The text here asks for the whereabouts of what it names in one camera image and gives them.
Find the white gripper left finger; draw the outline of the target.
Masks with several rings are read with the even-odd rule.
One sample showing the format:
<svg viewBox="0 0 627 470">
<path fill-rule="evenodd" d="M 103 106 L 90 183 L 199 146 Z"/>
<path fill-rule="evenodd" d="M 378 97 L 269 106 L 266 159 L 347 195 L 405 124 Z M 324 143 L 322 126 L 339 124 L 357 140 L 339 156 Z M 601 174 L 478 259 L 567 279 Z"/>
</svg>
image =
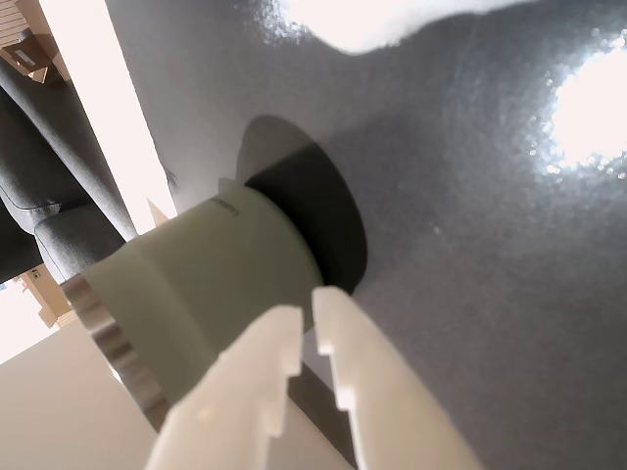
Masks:
<svg viewBox="0 0 627 470">
<path fill-rule="evenodd" d="M 265 469 L 302 371 L 303 312 L 278 305 L 251 323 L 168 413 L 149 469 Z"/>
</svg>

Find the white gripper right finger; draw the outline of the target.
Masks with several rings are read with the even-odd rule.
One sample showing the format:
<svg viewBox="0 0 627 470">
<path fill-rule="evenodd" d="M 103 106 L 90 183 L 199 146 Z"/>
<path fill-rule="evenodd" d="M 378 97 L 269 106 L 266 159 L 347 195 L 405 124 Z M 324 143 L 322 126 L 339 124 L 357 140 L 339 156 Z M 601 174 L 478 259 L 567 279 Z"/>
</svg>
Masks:
<svg viewBox="0 0 627 470">
<path fill-rule="evenodd" d="M 313 291 L 317 351 L 329 358 L 361 469 L 479 469 L 445 409 L 344 291 Z"/>
</svg>

